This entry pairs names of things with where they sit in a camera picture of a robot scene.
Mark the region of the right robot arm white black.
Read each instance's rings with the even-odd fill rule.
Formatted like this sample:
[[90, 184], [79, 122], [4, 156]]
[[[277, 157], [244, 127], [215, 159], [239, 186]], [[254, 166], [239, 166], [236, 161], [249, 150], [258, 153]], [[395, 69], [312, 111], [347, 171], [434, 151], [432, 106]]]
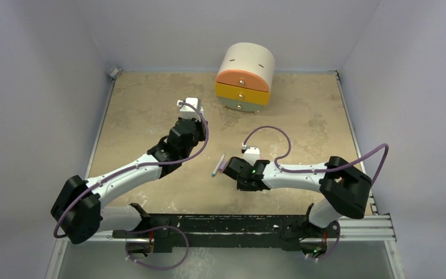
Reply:
[[269, 160], [250, 163], [232, 157], [222, 172], [236, 181], [240, 191], [291, 188], [322, 194], [323, 199], [309, 207], [303, 220], [304, 232], [312, 237], [341, 217], [363, 219], [372, 188], [369, 176], [338, 156], [315, 165], [283, 164], [279, 167]]

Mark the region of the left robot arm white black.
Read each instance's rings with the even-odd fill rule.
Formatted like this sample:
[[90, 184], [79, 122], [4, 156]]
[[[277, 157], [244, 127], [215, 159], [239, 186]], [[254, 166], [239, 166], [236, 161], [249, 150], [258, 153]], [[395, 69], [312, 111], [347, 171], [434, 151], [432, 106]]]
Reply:
[[51, 208], [55, 238], [80, 244], [100, 230], [106, 219], [101, 211], [113, 200], [145, 183], [161, 179], [195, 158], [198, 143], [208, 143], [208, 122], [179, 118], [168, 135], [133, 162], [109, 173], [68, 178]]

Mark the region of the purple pen cap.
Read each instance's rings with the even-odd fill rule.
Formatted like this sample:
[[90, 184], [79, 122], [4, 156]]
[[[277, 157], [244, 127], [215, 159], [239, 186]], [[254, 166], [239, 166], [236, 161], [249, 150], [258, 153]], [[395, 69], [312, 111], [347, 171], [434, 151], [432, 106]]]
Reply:
[[227, 166], [227, 163], [228, 163], [228, 162], [227, 162], [226, 160], [223, 160], [223, 161], [221, 162], [220, 166], [219, 166], [219, 171], [223, 172], [224, 169], [225, 169], [226, 166]]

